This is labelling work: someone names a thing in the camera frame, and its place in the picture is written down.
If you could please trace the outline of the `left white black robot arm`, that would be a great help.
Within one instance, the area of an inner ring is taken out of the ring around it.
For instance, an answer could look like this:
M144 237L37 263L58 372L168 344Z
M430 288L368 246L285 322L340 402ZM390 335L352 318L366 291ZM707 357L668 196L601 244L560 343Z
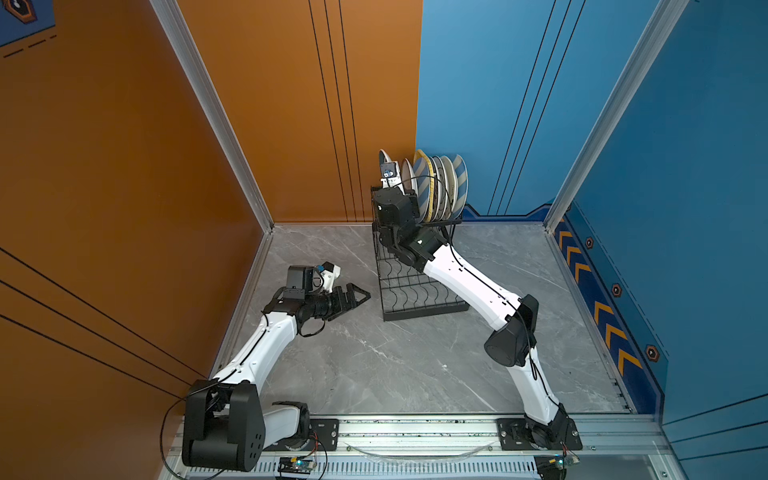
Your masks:
M262 452L279 442L300 450L312 442L308 406L281 401L264 409L263 385L283 350L302 336L310 320L338 318L371 297L348 283L337 285L339 266L291 266L261 311L257 330L218 373L198 380L184 397L181 459L187 467L247 472Z

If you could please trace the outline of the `yellow woven bamboo tray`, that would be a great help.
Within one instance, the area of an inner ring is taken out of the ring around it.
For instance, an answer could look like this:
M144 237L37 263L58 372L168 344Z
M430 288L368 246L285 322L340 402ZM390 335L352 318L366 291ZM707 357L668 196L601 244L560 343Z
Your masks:
M422 150L415 152L414 173L417 177L417 196L421 221L427 223L431 220L434 209L433 189L435 171L431 158Z

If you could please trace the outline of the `black wire dish rack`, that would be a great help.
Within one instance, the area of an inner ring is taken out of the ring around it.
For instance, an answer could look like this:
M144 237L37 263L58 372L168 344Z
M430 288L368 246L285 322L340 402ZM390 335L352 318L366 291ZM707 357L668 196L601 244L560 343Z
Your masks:
M377 220L372 222L383 319L399 321L466 312L469 304L452 290L400 262L380 242Z

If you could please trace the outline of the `white plate red characters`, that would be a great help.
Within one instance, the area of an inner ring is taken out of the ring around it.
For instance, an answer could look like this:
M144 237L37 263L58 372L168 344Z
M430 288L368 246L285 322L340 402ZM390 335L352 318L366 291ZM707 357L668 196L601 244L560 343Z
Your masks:
M433 222L441 221L445 210L445 187L443 185L442 161L437 156L430 158L434 173L434 206L431 220Z

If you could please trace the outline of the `cream plate floral drawing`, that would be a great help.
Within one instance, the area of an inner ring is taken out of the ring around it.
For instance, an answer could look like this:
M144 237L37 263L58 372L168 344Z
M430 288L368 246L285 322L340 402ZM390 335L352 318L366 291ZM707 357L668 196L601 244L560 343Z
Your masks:
M453 209L454 209L454 205L455 205L456 198L457 198L457 176L456 176L456 173L455 173L455 170L454 170L453 160L451 162L452 166L451 166L451 171L449 172L449 175L450 175L450 180L451 180L452 195L453 195ZM453 218L453 209L452 209L451 217L450 217L451 220L455 220Z

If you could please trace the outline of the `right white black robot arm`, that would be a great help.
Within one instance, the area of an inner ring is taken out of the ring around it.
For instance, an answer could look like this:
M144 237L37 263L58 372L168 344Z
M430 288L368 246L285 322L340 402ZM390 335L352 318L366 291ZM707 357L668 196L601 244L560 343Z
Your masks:
M383 247L401 263L458 295L491 327L484 350L506 368L518 390L527 440L537 449L582 449L575 421L541 367L535 337L538 300L496 284L464 259L441 230L418 224L414 196L397 187L383 187L373 191L372 203Z

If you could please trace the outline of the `white plate green red rim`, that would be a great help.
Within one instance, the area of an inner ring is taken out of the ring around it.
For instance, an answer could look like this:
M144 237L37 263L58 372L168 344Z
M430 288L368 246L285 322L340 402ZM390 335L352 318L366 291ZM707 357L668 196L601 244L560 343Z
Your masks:
M380 165L383 165L383 164L385 164L385 163L389 163L389 162L391 162L391 158L390 158L390 157L389 157L389 155L386 153L386 151L385 151L385 150L383 150L383 149L380 149L380 150L379 150L379 152L378 152L378 158L379 158L379 164L380 164Z

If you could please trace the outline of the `white plate orange sunburst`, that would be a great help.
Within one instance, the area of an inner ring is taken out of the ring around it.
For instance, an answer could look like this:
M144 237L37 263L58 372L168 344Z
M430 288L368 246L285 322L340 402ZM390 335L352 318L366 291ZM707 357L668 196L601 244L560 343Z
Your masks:
M401 162L401 179L402 188L406 194L416 194L418 189L418 182L415 179L415 174L412 165L408 159L404 159Z

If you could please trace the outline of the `blue white striped plate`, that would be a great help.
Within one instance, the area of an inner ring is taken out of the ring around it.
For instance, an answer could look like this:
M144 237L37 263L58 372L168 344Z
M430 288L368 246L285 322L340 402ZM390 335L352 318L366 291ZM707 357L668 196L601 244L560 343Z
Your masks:
M453 166L457 176L457 198L453 209L453 218L458 219L462 215L468 197L468 170L461 155L456 155Z

